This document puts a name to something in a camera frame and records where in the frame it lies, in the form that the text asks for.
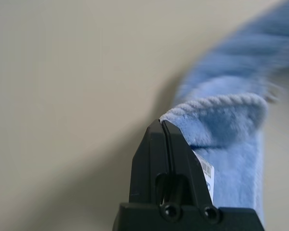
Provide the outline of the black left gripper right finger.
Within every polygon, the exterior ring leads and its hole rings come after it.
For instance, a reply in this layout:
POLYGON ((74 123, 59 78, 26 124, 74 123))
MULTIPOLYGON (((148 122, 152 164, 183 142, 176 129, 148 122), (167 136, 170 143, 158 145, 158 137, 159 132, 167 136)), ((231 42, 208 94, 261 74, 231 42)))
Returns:
POLYGON ((186 142, 180 129, 170 123, 161 123, 166 136, 171 176, 174 183, 169 199, 179 205, 211 207, 202 165, 186 142))

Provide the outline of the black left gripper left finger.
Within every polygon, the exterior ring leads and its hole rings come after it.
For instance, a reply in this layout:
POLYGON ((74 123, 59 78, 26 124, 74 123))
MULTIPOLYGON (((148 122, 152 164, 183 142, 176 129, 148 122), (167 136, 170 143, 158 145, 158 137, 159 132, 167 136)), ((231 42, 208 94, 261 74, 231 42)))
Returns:
POLYGON ((168 170, 165 133, 160 121, 154 120, 132 159, 130 202, 159 205, 168 170))

